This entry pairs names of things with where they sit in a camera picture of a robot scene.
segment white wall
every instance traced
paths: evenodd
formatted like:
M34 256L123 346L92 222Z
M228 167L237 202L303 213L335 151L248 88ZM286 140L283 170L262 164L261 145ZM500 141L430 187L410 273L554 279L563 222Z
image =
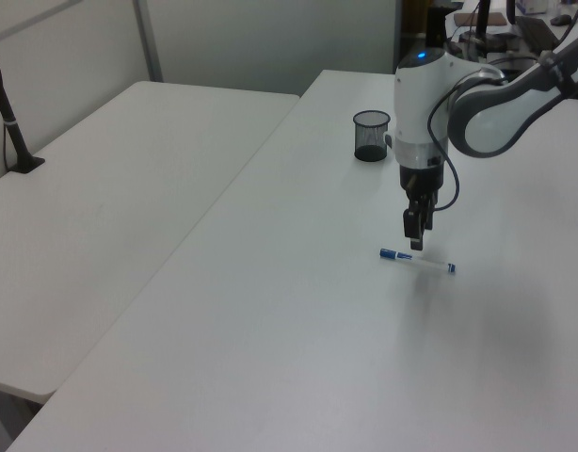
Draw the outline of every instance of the white wall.
M390 73L400 0L148 0L166 82L301 95L323 69Z
M1 40L0 66L31 153L149 79L131 0L83 0Z

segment equipment in background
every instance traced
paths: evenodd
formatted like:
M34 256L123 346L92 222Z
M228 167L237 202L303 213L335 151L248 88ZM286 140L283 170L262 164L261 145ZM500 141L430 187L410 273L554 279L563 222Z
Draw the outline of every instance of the equipment in background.
M551 28L542 19L517 16L515 22L522 31L523 40L533 54L540 55L545 50L554 50L559 44Z
M523 14L542 14L549 8L549 0L517 0L517 8Z
M446 36L446 16L460 9L453 2L436 0L427 10L427 30L425 33L425 47L443 47L448 41Z
M569 14L561 14L551 19L552 26L565 26L571 24L571 16Z
M487 33L490 16L491 0L480 0L478 4L475 31L465 32L459 37L460 42L474 44L482 54L506 52L507 44L504 38Z
M3 117L3 123L7 127L8 135L15 147L17 152L17 164L8 170L14 172L20 172L22 174L27 174L28 172L39 167L44 163L43 158L35 157L27 150L25 146L24 136L19 128L17 119L13 114L13 109L8 101L7 93L5 92L5 87L3 85L3 76L0 72L0 114Z

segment marker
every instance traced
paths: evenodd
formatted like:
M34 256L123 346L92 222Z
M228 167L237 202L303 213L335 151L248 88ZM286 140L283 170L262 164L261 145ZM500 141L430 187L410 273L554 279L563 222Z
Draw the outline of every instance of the marker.
M422 266L425 268L435 268L436 270L447 271L451 275L454 275L457 272L457 266L454 264L449 264L447 262L427 261L421 257L411 256L410 254L405 254L404 252L385 250L382 248L379 256L386 259L392 259L393 261L405 262L413 266Z

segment white table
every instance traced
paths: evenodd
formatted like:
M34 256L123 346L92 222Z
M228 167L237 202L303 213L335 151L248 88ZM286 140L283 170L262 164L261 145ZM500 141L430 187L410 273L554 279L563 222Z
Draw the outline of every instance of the white table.
M138 83L0 179L0 390L44 402L296 101Z
M378 257L407 199L352 115L392 98L322 73L10 452L578 450L578 102L453 153L449 276Z

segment pen holder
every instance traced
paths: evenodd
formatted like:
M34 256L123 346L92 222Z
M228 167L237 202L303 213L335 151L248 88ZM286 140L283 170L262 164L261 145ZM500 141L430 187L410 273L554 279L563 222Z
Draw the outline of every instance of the pen holder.
M364 162L378 162L387 156L387 146L392 147L388 134L390 115L383 111L366 110L354 116L356 124L356 151L354 156Z

